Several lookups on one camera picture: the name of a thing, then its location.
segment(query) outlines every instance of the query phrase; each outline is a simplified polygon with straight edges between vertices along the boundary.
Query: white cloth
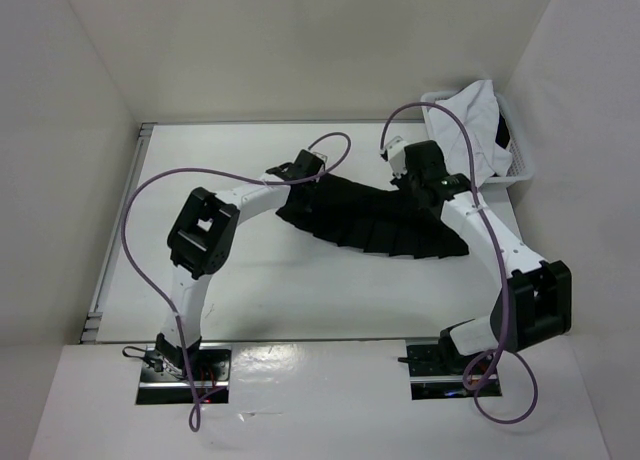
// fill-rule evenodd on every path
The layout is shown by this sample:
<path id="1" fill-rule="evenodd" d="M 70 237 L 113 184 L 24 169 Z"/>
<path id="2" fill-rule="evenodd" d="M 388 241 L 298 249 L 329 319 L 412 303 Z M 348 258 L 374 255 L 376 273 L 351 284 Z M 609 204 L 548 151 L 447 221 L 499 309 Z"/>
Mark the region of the white cloth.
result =
<path id="1" fill-rule="evenodd" d="M 469 132 L 473 147 L 476 184 L 482 185 L 494 174 L 505 176 L 513 157 L 496 143 L 500 110 L 491 80 L 478 80 L 457 95 L 438 100 L 451 110 Z M 450 174 L 469 177 L 469 154 L 462 132 L 446 113 L 435 108 L 423 109 L 429 138 L 438 142 Z"/>

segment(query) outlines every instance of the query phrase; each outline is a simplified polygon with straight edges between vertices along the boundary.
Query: black garment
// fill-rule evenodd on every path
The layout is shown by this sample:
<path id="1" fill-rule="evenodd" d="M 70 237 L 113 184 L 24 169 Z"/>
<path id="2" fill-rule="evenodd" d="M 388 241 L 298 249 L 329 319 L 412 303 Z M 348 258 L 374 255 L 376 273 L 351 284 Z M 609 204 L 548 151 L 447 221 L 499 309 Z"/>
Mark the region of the black garment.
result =
<path id="1" fill-rule="evenodd" d="M 288 202 L 276 214 L 314 237 L 367 253 L 414 258 L 462 256 L 467 244 L 412 197 L 331 174 L 317 183 L 309 203 Z"/>
<path id="2" fill-rule="evenodd" d="M 511 133 L 509 133 L 509 127 L 507 127 L 507 121 L 500 114 L 500 120 L 498 121 L 498 131 L 496 132 L 496 143 L 505 150 L 509 146 L 511 141 Z"/>

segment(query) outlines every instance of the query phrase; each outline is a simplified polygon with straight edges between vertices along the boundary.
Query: white basket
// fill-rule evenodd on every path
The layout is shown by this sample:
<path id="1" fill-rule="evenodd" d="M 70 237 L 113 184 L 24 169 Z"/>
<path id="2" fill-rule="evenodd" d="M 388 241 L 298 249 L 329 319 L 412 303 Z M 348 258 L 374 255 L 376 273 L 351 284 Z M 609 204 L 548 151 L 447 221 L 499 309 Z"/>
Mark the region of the white basket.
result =
<path id="1" fill-rule="evenodd" d="M 430 92 L 425 93 L 420 100 L 423 102 L 446 100 L 447 98 L 453 97 L 456 93 L 458 92 L 453 90 L 446 92 Z M 509 129 L 509 134 L 511 136 L 511 141 L 507 146 L 507 150 L 509 150 L 513 155 L 513 162 L 511 163 L 511 167 L 509 167 L 506 177 L 490 177 L 484 182 L 484 185 L 500 184 L 508 187 L 516 182 L 531 180 L 535 173 L 535 167 L 533 166 L 533 159 L 529 153 L 527 140 L 517 117 L 514 116 L 513 110 L 509 108 L 507 100 L 499 93 L 496 93 L 495 95 L 498 100 L 500 113 L 502 113 L 502 116 L 507 123 L 507 128 Z M 423 107 L 422 113 L 425 117 L 425 122 L 428 118 L 427 112 L 428 109 Z"/>

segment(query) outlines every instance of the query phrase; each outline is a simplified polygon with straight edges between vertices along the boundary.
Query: white tabletop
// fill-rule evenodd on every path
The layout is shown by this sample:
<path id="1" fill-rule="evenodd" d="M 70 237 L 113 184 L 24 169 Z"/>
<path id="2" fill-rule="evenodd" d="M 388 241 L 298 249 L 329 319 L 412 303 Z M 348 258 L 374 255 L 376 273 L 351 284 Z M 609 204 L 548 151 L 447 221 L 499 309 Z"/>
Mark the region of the white tabletop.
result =
<path id="1" fill-rule="evenodd" d="M 390 169 L 378 155 L 380 123 L 287 123 L 156 126 L 139 181 L 171 168 L 200 166 L 257 177 L 292 161 L 320 135 L 340 130 L 353 140 L 335 173 L 391 189 Z M 420 123 L 398 123 L 389 138 L 426 139 Z M 335 161 L 344 140 L 317 147 Z M 130 245 L 143 269 L 168 291 L 166 238 L 189 192 L 238 182 L 201 174 L 161 180 L 141 195 L 129 223 Z M 488 204 L 514 232 L 504 188 L 484 191 Z M 100 342 L 152 341 L 166 306 L 117 250 L 100 296 Z M 498 291 L 473 256 L 414 260 L 366 255 L 316 239 L 265 214 L 243 224 L 231 257 L 211 282 L 203 337 L 215 341 L 436 336 L 444 327 L 486 314 Z"/>
<path id="2" fill-rule="evenodd" d="M 523 352 L 540 401 L 516 426 L 484 420 L 471 399 L 412 401 L 400 340 L 233 346 L 229 403 L 136 406 L 140 362 L 121 345 L 65 347 L 31 460 L 40 459 L 607 459 L 565 337 Z M 499 367 L 502 398 L 483 398 L 513 418 L 531 399 L 514 357 Z"/>

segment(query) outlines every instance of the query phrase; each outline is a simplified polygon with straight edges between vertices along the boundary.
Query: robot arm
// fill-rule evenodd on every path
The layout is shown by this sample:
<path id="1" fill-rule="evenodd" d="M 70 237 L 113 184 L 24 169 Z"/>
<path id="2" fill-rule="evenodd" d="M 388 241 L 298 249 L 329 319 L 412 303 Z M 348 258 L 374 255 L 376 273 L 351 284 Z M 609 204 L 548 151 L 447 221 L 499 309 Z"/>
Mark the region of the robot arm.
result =
<path id="1" fill-rule="evenodd" d="M 476 206 L 469 180 L 449 175 L 434 141 L 409 145 L 400 137 L 384 152 L 400 190 L 412 195 L 418 208 L 428 208 L 455 231 L 489 269 L 501 288 L 495 250 L 479 210 L 491 223 L 500 244 L 509 287 L 509 329 L 506 350 L 517 352 L 565 333 L 571 327 L 571 273 L 563 262 L 548 263 L 528 248 L 490 210 L 481 194 Z M 464 368 L 470 355 L 498 346 L 502 322 L 501 296 L 493 310 L 442 331 L 441 355 L 452 370 Z"/>
<path id="2" fill-rule="evenodd" d="M 262 175 L 262 185 L 241 185 L 216 193 L 200 187 L 191 192 L 168 238 L 173 263 L 171 300 L 180 312 L 190 361 L 200 347 L 200 321 L 209 282 L 226 263 L 238 225 L 278 209 L 290 199 L 304 198 L 311 188 L 308 184 L 282 183 L 310 177 L 322 168 L 322 159 L 302 150 L 294 163 L 274 167 Z M 184 358 L 171 311 L 156 338 L 156 350 L 170 368 L 182 371 Z"/>

